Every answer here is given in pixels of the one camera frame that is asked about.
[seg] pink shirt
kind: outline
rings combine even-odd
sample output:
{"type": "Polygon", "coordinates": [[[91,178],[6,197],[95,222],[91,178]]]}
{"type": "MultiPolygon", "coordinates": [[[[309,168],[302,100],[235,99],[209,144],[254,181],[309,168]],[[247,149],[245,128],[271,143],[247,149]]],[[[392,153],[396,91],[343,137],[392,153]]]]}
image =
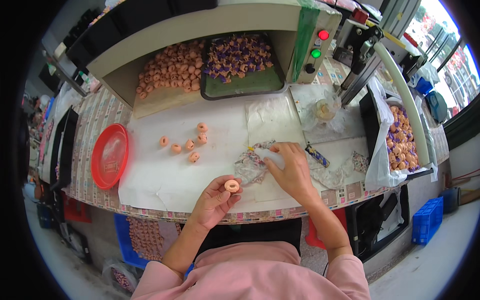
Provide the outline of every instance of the pink shirt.
{"type": "Polygon", "coordinates": [[[246,242],[209,249],[185,281],[164,264],[149,262],[132,299],[370,299],[361,261],[336,257],[326,278],[300,266],[284,241],[246,242]]]}

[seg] blue crate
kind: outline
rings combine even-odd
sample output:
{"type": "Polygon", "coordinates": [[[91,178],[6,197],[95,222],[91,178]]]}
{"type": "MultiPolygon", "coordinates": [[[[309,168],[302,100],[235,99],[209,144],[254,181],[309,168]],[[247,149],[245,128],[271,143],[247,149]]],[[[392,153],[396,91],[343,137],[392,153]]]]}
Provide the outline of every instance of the blue crate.
{"type": "Polygon", "coordinates": [[[133,251],[132,240],[129,235],[130,223],[127,221],[127,216],[114,214],[114,220],[123,261],[129,265],[145,269],[149,260],[138,257],[137,252],[133,251]]]}
{"type": "Polygon", "coordinates": [[[413,215],[412,243],[426,245],[442,223],[444,198],[433,198],[427,201],[413,215]]]}

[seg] green tape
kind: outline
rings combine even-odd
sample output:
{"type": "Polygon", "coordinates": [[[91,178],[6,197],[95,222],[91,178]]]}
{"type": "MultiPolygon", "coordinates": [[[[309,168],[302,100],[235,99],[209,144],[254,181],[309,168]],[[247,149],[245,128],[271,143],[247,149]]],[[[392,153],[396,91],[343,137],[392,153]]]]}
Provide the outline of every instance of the green tape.
{"type": "Polygon", "coordinates": [[[300,10],[295,50],[293,51],[292,82],[297,82],[303,61],[305,60],[305,55],[310,53],[308,51],[308,45],[310,44],[313,31],[317,26],[318,14],[320,13],[314,1],[299,0],[298,2],[302,8],[300,10]]]}

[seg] black knob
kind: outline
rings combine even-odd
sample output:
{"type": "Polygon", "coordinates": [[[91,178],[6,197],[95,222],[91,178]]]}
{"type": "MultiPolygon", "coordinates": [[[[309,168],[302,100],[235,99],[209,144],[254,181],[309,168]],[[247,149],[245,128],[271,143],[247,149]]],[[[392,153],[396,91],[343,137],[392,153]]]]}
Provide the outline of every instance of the black knob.
{"type": "Polygon", "coordinates": [[[307,72],[308,74],[315,73],[315,67],[313,66],[312,63],[307,63],[305,65],[305,72],[307,72]]]}

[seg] wire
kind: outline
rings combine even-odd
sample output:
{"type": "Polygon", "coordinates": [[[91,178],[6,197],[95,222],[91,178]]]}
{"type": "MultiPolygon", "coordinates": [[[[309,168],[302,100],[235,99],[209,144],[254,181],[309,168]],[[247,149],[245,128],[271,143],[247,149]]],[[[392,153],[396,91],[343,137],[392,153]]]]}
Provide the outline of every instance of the wire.
{"type": "Polygon", "coordinates": [[[475,173],[475,172],[478,172],[478,171],[480,171],[480,169],[476,169],[476,170],[475,170],[475,171],[473,171],[473,172],[470,172],[470,173],[467,173],[467,174],[465,174],[465,175],[462,175],[462,176],[458,176],[458,177],[452,178],[452,180],[455,180],[455,179],[462,178],[462,177],[464,177],[464,176],[466,176],[466,175],[470,175],[470,174],[472,174],[472,173],[475,173]]]}
{"type": "Polygon", "coordinates": [[[323,277],[325,277],[325,271],[327,270],[328,263],[325,265],[324,273],[322,274],[323,277]]]}

